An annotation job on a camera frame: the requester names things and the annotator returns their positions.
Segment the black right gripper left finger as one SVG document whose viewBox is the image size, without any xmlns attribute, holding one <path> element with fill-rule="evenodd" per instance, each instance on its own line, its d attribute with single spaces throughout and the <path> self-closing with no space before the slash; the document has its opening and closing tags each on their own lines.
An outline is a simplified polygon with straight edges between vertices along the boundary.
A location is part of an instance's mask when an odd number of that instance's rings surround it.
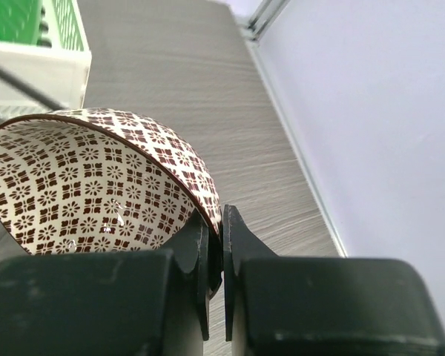
<svg viewBox="0 0 445 356">
<path fill-rule="evenodd" d="M 0 355 L 201 355 L 209 231 L 198 213 L 157 250 L 0 263 Z"/>
</svg>

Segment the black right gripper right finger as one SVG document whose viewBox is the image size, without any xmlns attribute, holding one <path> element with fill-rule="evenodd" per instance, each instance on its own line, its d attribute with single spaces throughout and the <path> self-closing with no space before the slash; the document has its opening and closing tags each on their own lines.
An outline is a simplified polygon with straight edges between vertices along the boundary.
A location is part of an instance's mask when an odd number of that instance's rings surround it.
<svg viewBox="0 0 445 356">
<path fill-rule="evenodd" d="M 281 257 L 233 205 L 223 210 L 222 241 L 234 355 L 445 355 L 445 330 L 410 264 Z"/>
</svg>

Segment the brown patterned ceramic bowl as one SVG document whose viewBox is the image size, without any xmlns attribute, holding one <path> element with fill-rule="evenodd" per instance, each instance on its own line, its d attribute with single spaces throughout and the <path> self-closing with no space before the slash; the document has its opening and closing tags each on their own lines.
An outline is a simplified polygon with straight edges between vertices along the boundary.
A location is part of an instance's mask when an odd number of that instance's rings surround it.
<svg viewBox="0 0 445 356">
<path fill-rule="evenodd" d="M 201 156 L 147 116 L 81 108 L 0 124 L 0 223 L 28 254 L 156 249 L 197 211 L 220 287 L 222 212 Z"/>
</svg>

